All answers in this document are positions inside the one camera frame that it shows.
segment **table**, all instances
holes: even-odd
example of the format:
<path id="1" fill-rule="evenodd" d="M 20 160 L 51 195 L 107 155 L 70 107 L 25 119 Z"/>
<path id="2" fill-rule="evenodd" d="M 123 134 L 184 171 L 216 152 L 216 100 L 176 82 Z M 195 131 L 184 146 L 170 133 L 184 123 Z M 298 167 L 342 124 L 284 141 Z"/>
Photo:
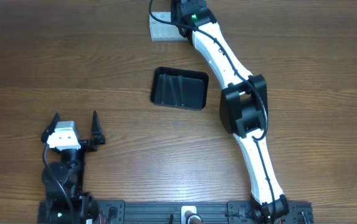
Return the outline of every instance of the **table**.
<path id="1" fill-rule="evenodd" d="M 267 141 L 286 196 L 312 202 L 318 223 L 357 223 L 357 1 L 208 6 L 237 58 L 268 83 Z M 154 11 L 168 10 L 155 1 Z M 159 66 L 208 73 L 206 107 L 152 104 Z M 152 43 L 148 1 L 0 1 L 0 222 L 37 220 L 40 134 L 56 112 L 82 138 L 98 112 L 107 144 L 87 155 L 84 186 L 95 198 L 250 199 L 220 93 L 189 43 Z"/>

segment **cable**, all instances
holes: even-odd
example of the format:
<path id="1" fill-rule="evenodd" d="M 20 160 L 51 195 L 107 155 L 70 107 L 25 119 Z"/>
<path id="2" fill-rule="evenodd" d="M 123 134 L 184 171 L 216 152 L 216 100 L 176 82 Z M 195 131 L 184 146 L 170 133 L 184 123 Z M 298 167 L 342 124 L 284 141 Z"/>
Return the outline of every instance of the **cable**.
<path id="1" fill-rule="evenodd" d="M 208 34 L 207 32 L 204 32 L 203 30 L 201 30 L 201 29 L 199 29 L 197 27 L 191 27 L 191 26 L 188 26 L 188 25 L 178 24 L 178 23 L 175 23 L 175 22 L 163 21 L 161 19 L 156 18 L 155 15 L 153 15 L 153 13 L 152 13 L 152 4 L 153 4 L 153 0 L 150 0 L 150 3 L 149 3 L 149 15 L 154 20 L 156 20 L 156 21 L 158 21 L 160 23 L 163 23 L 163 24 L 168 24 L 168 25 L 172 25 L 172 26 L 177 26 L 177 27 L 193 30 L 195 32 L 200 32 L 201 34 L 203 34 L 203 35 L 207 36 L 208 38 L 212 39 L 214 41 L 214 43 L 216 43 L 220 47 L 221 52 L 223 53 L 223 55 L 226 56 L 229 64 L 231 65 L 231 67 L 232 67 L 232 69 L 234 71 L 234 75 L 237 75 L 252 90 L 252 92 L 254 93 L 254 95 L 256 96 L 257 100 L 259 101 L 259 103 L 261 105 L 261 110 L 262 110 L 262 114 L 263 114 L 264 122 L 265 122 L 265 128 L 264 128 L 264 131 L 263 131 L 263 134 L 261 135 L 261 137 L 256 138 L 256 137 L 252 136 L 252 138 L 255 141 L 262 140 L 265 137 L 265 135 L 267 134 L 267 131 L 268 131 L 268 116 L 267 116 L 267 110 L 265 109 L 264 102 L 261 99 L 261 96 L 259 95 L 259 92 L 254 88 L 254 86 L 251 85 L 249 83 L 249 81 L 247 81 L 244 77 L 242 77 L 239 74 L 238 70 L 235 68 L 234 63 L 232 62 L 231 58 L 227 54 L 227 52 L 226 52 L 225 48 L 222 46 L 222 44 L 217 40 L 217 38 L 214 38 L 212 35 Z"/>
<path id="2" fill-rule="evenodd" d="M 216 43 L 220 49 L 221 49 L 221 52 L 223 53 L 223 55 L 226 56 L 229 64 L 231 65 L 233 71 L 234 71 L 234 75 L 237 75 L 249 88 L 250 90 L 254 93 L 254 95 L 256 96 L 257 100 L 259 101 L 260 105 L 261 105 L 261 110 L 262 110 L 262 114 L 263 114 L 263 117 L 264 117 L 264 122 L 265 122 L 265 128 L 264 128 L 264 131 L 261 135 L 261 137 L 259 138 L 256 138 L 254 136 L 252 136 L 254 142 L 256 143 L 257 145 L 257 149 L 259 150 L 259 154 L 260 154 L 260 159 L 261 159 L 261 163 L 263 165 L 263 168 L 264 168 L 264 174 L 265 174 L 265 179 L 267 179 L 267 182 L 268 182 L 268 185 L 270 187 L 270 190 L 271 190 L 271 196 L 272 196 L 272 207 L 273 207 L 273 212 L 272 212 L 272 217 L 271 217 L 271 220 L 272 220 L 272 223 L 274 224 L 274 221 L 275 221 L 275 213 L 276 213 L 276 208 L 275 208 L 275 197 L 274 197 L 274 191 L 272 190 L 272 185 L 271 185 L 271 181 L 268 177 L 268 173 L 267 173 L 267 169 L 265 168 L 265 164 L 264 164 L 264 160 L 263 160 L 263 156 L 261 154 L 261 150 L 260 150 L 260 146 L 259 146 L 259 141 L 261 141 L 265 135 L 267 134 L 267 131 L 268 131 L 268 116 L 267 116 L 267 110 L 265 109 L 265 105 L 264 105 L 264 102 L 263 100 L 261 99 L 261 96 L 259 95 L 259 92 L 255 89 L 255 87 L 253 85 L 251 85 L 249 83 L 249 81 L 247 81 L 244 77 L 242 77 L 238 70 L 235 68 L 235 65 L 234 63 L 232 63 L 232 60 L 231 58 L 229 57 L 229 55 L 227 54 L 226 50 L 224 49 L 224 47 L 222 46 L 222 44 L 217 40 L 217 38 L 214 38 L 212 35 L 208 34 L 207 32 L 204 32 L 203 30 L 197 28 L 197 27 L 191 27 L 191 26 L 188 26 L 188 25 L 185 25 L 185 24 L 178 24 L 178 23 L 175 23 L 175 22 L 168 22 L 168 21 L 163 21 L 161 19 L 158 19 L 155 17 L 155 15 L 153 15 L 152 13 L 152 4 L 153 4 L 153 0 L 150 0 L 150 3 L 149 3 L 149 15 L 156 21 L 160 22 L 160 23 L 163 23 L 163 24 L 168 24 L 168 25 L 172 25 L 172 26 L 176 26 L 176 27 L 181 27 L 181 28 L 185 28 L 185 29 L 189 29 L 189 30 L 193 30 L 195 32 L 200 32 L 201 34 L 207 36 L 208 38 L 212 39 L 214 41 L 214 43 Z"/>
<path id="3" fill-rule="evenodd" d="M 59 183 L 59 181 L 56 178 L 55 174 L 52 172 L 51 168 L 48 165 L 48 162 L 47 162 L 47 151 L 48 151 L 48 149 L 49 149 L 49 145 L 46 144 L 45 148 L 44 148 L 44 152 L 42 153 L 42 161 L 44 162 L 45 169 L 48 172 L 48 174 L 51 176 L 51 179 L 54 181 L 54 183 L 58 186 L 58 188 L 60 189 L 60 191 L 64 195 L 64 197 L 66 199 L 66 202 L 69 205 L 70 214 L 72 214 L 72 224 L 75 224 L 75 222 L 74 222 L 74 220 L 75 220 L 75 212 L 74 212 L 74 207 L 73 207 L 72 201 L 70 200 L 69 196 L 67 196 L 66 191 L 64 190 L 62 185 Z"/>
<path id="4" fill-rule="evenodd" d="M 268 177 L 267 169 L 265 168 L 264 160 L 263 160 L 263 155 L 261 154 L 261 149 L 259 146 L 258 141 L 254 141 L 255 144 L 257 145 L 257 150 L 259 151 L 260 158 L 261 158 L 261 164 L 263 165 L 264 173 L 265 173 L 265 179 L 268 182 L 268 186 L 270 187 L 271 191 L 271 197 L 272 197 L 272 216 L 271 216 L 271 223 L 274 224 L 275 222 L 275 214 L 277 213 L 277 209 L 275 208 L 275 197 L 274 197 L 274 191 L 272 190 L 272 185 L 271 185 L 271 180 L 270 177 Z"/>

